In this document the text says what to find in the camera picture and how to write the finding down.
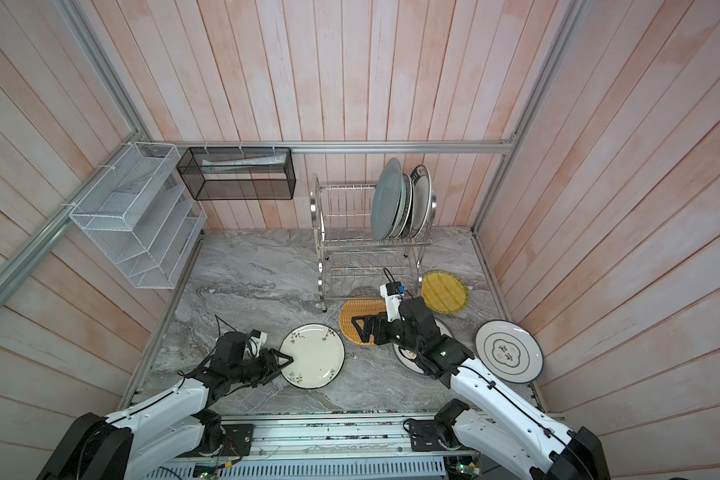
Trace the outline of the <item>orange woven pattern plate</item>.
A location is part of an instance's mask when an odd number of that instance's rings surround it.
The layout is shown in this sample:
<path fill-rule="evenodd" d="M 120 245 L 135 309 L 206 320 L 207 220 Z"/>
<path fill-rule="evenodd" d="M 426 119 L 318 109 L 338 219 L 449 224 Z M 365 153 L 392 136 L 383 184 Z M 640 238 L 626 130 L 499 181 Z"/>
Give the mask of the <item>orange woven pattern plate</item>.
<path fill-rule="evenodd" d="M 352 318 L 356 316 L 377 315 L 385 313 L 385 303 L 382 299 L 359 299 L 354 298 L 345 302 L 340 310 L 338 324 L 342 334 L 353 344 L 366 346 L 370 342 L 363 342 L 352 324 Z"/>

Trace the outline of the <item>cream floral plate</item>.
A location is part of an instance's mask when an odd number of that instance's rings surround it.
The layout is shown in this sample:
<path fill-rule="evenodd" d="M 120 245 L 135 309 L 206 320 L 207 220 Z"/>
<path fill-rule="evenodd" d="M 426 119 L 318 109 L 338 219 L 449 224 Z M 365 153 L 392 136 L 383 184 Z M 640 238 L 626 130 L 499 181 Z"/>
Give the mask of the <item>cream floral plate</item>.
<path fill-rule="evenodd" d="M 340 335 L 323 324 L 306 324 L 291 331 L 280 352 L 293 358 L 281 371 L 291 385 L 314 390 L 331 383 L 341 372 L 345 347 Z"/>

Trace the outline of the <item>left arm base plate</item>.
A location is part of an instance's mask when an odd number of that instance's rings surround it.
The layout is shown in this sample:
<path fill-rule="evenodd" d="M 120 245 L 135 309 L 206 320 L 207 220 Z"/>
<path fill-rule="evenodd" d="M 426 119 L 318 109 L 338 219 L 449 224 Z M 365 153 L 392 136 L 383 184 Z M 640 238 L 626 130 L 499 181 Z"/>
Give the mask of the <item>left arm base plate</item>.
<path fill-rule="evenodd" d="M 253 424 L 222 425 L 222 457 L 242 458 L 250 455 L 253 441 Z"/>

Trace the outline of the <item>yellow woven pattern plate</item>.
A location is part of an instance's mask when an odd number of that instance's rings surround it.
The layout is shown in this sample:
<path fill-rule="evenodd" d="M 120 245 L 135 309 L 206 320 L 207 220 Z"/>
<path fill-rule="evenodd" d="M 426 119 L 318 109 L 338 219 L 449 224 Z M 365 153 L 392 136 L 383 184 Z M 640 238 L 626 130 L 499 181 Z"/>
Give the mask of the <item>yellow woven pattern plate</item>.
<path fill-rule="evenodd" d="M 469 289 L 455 274 L 433 270 L 423 276 L 421 296 L 436 313 L 452 315 L 461 312 L 469 303 Z"/>

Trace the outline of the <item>stainless steel dish rack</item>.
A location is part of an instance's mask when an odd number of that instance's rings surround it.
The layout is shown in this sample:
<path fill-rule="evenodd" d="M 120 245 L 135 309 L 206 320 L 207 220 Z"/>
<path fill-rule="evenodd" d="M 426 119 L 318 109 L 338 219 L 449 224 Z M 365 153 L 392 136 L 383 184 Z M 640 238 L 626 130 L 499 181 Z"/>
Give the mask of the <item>stainless steel dish rack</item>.
<path fill-rule="evenodd" d="M 376 298 L 386 274 L 417 294 L 422 285 L 422 261 L 431 244 L 435 208 L 413 237 L 377 241 L 372 238 L 373 184 L 323 184 L 317 175 L 309 183 L 309 205 L 317 255 L 319 305 L 351 298 Z"/>

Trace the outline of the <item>small orange sunburst plate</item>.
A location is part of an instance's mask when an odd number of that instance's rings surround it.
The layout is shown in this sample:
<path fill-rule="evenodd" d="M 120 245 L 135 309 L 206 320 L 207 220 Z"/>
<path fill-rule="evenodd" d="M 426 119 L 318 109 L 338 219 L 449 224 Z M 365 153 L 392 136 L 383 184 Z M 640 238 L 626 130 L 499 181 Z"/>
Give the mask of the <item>small orange sunburst plate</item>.
<path fill-rule="evenodd" d="M 410 230 L 409 222 L 410 222 L 410 217 L 411 217 L 411 212 L 412 212 L 412 197 L 413 197 L 412 180 L 408 174 L 403 174 L 403 180 L 404 180 L 405 203 L 404 203 L 402 220 L 400 222 L 400 231 L 398 232 L 398 235 L 397 235 L 398 238 L 406 238 L 408 236 L 408 232 Z"/>

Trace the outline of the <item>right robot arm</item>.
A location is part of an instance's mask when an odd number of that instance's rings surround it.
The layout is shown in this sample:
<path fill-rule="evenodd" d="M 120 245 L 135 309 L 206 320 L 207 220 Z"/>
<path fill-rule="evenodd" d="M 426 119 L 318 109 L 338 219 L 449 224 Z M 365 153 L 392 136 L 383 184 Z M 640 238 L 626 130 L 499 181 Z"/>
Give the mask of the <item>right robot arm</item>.
<path fill-rule="evenodd" d="M 414 352 L 423 373 L 455 394 L 434 420 L 440 445 L 476 450 L 520 479 L 610 478 L 593 432 L 571 430 L 507 387 L 470 349 L 440 332 L 422 298 L 389 300 L 384 312 L 351 322 L 364 342 Z"/>

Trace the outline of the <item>white plate green lettered rim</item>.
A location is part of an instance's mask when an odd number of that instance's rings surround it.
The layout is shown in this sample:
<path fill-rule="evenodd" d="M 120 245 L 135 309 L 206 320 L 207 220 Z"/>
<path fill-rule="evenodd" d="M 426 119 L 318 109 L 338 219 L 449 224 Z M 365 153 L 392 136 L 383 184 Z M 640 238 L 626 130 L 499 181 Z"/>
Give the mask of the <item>white plate green lettered rim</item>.
<path fill-rule="evenodd" d="M 423 231 L 430 215 L 433 186 L 429 169 L 424 164 L 416 166 L 410 178 L 412 181 L 412 211 L 409 237 L 415 238 Z"/>

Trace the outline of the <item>light green flower plate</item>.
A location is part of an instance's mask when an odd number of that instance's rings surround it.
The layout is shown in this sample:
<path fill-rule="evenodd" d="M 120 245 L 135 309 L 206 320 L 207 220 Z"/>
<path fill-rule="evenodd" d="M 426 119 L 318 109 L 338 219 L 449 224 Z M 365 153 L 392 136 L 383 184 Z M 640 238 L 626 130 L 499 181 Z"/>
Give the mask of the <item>light green flower plate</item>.
<path fill-rule="evenodd" d="M 396 214 L 396 218 L 395 218 L 395 223 L 394 223 L 393 228 L 392 228 L 392 230 L 391 230 L 391 232 L 390 232 L 390 235 L 388 236 L 389 239 L 398 238 L 397 235 L 398 235 L 398 232 L 400 231 L 400 222 L 401 222 L 401 220 L 402 220 L 404 203 L 405 203 L 404 197 L 405 197 L 405 193 L 404 193 L 404 180 L 403 180 L 403 175 L 402 175 L 402 190 L 401 190 L 401 196 L 400 196 L 400 203 L 399 203 L 399 205 L 398 205 L 398 210 L 397 210 L 397 214 Z"/>

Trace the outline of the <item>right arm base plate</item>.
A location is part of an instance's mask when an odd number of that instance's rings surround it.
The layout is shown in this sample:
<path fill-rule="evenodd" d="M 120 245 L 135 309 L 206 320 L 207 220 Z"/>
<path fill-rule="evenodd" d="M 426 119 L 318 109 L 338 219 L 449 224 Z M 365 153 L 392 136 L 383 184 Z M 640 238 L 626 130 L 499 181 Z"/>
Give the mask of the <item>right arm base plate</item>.
<path fill-rule="evenodd" d="M 409 435 L 411 449 L 415 452 L 455 450 L 460 443 L 450 426 L 438 420 L 406 419 L 403 429 Z"/>

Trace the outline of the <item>large teal plate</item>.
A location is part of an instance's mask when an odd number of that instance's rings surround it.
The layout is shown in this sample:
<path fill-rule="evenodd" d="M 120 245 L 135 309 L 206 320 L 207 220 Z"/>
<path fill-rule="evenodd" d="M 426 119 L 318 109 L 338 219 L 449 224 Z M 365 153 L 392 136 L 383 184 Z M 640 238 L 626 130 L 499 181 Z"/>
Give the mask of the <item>large teal plate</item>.
<path fill-rule="evenodd" d="M 375 241 L 384 240 L 395 224 L 403 186 L 402 175 L 400 161 L 392 158 L 375 186 L 371 212 L 371 231 Z"/>

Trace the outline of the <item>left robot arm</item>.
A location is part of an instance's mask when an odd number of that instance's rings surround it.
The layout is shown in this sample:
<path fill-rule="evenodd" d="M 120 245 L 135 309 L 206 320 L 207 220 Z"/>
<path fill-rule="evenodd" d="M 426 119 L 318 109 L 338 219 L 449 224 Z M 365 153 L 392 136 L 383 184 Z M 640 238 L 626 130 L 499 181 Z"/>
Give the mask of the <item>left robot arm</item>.
<path fill-rule="evenodd" d="M 87 413 L 69 427 L 40 479 L 140 479 L 193 450 L 215 456 L 224 430 L 211 406 L 240 388 L 276 377 L 293 358 L 264 348 L 265 335 L 231 331 L 167 390 L 106 416 Z"/>

